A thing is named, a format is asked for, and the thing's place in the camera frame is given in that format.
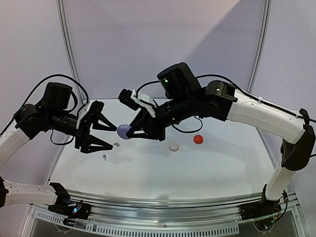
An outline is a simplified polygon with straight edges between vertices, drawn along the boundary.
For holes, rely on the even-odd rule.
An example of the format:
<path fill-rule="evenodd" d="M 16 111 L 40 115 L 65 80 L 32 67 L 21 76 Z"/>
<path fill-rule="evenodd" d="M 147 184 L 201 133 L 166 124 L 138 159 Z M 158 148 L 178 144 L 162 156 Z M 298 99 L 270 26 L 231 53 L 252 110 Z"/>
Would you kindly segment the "purple earbud charging case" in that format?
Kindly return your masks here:
<path fill-rule="evenodd" d="M 127 136 L 127 132 L 131 129 L 129 124 L 121 124 L 117 127 L 117 134 L 120 138 L 124 140 L 129 140 L 130 138 Z"/>

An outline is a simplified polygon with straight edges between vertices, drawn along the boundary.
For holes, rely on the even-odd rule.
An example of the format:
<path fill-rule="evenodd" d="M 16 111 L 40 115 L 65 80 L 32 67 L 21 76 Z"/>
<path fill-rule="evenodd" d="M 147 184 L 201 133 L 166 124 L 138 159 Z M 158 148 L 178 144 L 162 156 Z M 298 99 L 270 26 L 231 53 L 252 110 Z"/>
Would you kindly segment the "pink-white earbud charging case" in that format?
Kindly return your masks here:
<path fill-rule="evenodd" d="M 179 146 L 179 144 L 177 142 L 171 142 L 171 143 L 168 144 L 168 148 L 169 148 L 170 151 L 176 152 L 176 151 L 179 150 L 180 146 Z"/>

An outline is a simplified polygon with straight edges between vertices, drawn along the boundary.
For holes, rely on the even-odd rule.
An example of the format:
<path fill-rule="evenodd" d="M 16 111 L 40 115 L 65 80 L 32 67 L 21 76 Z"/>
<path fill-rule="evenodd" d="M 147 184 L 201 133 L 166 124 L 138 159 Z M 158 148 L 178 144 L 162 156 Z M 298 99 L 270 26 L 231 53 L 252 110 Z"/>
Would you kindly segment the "red earbud charging case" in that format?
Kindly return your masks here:
<path fill-rule="evenodd" d="M 194 143 L 196 143 L 196 144 L 202 144 L 203 141 L 204 141 L 203 136 L 201 136 L 201 135 L 199 135 L 199 134 L 194 136 Z"/>

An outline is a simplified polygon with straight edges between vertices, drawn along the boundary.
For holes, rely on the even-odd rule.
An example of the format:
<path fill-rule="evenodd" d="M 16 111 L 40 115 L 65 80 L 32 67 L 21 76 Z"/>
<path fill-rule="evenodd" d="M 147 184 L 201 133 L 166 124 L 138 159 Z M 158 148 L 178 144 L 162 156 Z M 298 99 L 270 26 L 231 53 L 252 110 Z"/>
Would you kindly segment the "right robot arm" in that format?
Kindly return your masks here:
<path fill-rule="evenodd" d="M 303 169 L 312 155 L 316 135 L 307 111 L 292 112 L 269 103 L 220 75 L 203 87 L 184 62 L 161 71 L 157 78 L 167 102 L 156 106 L 149 96 L 132 91 L 128 103 L 139 113 L 127 137 L 163 141 L 167 127 L 193 116 L 245 123 L 280 137 L 280 161 L 263 189 L 263 198 L 255 205 L 259 215 L 271 211 L 294 173 Z"/>

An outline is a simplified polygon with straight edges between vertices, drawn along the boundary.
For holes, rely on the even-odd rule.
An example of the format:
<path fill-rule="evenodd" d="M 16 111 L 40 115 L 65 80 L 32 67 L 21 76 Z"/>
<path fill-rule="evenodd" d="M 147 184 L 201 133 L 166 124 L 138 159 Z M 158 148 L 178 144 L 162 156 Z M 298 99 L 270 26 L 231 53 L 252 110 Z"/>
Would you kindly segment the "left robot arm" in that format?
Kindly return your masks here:
<path fill-rule="evenodd" d="M 22 146 L 34 139 L 39 133 L 59 131 L 73 136 L 75 148 L 88 154 L 111 150 L 113 146 L 90 134 L 91 129 L 116 131 L 103 114 L 104 103 L 87 102 L 82 110 L 74 115 L 68 109 L 70 98 L 78 103 L 72 87 L 49 82 L 43 97 L 35 104 L 23 105 L 14 115 L 7 130 L 0 136 L 0 164 L 3 166 Z M 46 204 L 50 209 L 58 209 L 62 214 L 77 213 L 81 202 L 72 203 L 70 195 L 59 183 L 48 185 L 15 184 L 0 180 L 0 205 Z"/>

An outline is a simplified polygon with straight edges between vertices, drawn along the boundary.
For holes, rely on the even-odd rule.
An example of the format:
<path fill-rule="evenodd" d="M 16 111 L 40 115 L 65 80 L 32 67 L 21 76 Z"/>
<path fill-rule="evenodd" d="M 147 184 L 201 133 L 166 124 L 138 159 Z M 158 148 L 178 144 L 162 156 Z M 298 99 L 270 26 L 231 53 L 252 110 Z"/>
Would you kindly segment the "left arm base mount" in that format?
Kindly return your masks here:
<path fill-rule="evenodd" d="M 92 206 L 80 201 L 71 201 L 68 198 L 58 199 L 54 205 L 49 205 L 48 210 L 57 214 L 67 216 L 69 219 L 87 220 L 90 216 Z"/>

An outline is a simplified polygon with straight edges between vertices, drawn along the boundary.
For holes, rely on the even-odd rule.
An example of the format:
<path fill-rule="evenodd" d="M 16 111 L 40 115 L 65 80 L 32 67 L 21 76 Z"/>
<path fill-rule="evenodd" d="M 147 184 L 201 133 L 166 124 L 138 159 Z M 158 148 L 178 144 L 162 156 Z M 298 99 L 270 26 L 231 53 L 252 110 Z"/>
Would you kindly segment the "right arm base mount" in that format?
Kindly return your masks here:
<path fill-rule="evenodd" d="M 262 198 L 260 201 L 241 204 L 239 213 L 242 220 L 256 219 L 264 216 L 277 214 L 277 218 L 284 215 L 279 200 L 267 200 Z"/>

